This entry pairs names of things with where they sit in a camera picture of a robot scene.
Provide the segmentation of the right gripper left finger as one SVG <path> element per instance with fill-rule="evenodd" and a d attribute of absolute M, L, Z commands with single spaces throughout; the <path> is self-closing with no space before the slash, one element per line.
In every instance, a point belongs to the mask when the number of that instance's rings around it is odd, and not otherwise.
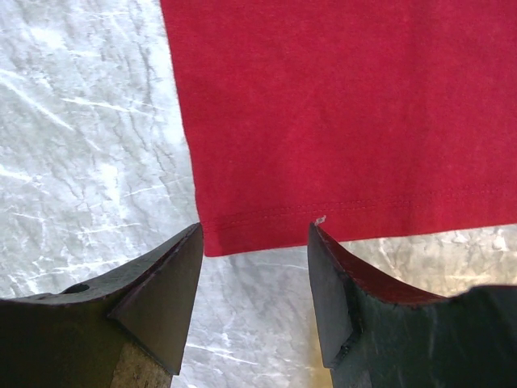
<path fill-rule="evenodd" d="M 170 386 L 182 365 L 203 248 L 194 224 L 60 293 L 2 300 L 2 386 Z"/>

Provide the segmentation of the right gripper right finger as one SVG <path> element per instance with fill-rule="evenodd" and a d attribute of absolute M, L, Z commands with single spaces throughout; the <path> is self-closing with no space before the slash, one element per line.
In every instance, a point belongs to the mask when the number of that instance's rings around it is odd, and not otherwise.
<path fill-rule="evenodd" d="M 442 297 L 387 275 L 316 225 L 308 267 L 333 386 L 515 386 L 515 286 Z"/>

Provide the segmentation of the red t shirt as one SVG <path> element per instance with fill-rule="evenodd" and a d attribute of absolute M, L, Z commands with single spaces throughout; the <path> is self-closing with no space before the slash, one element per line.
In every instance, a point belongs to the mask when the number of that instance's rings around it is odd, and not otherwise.
<path fill-rule="evenodd" d="M 206 255 L 515 223 L 515 2 L 161 8 Z"/>

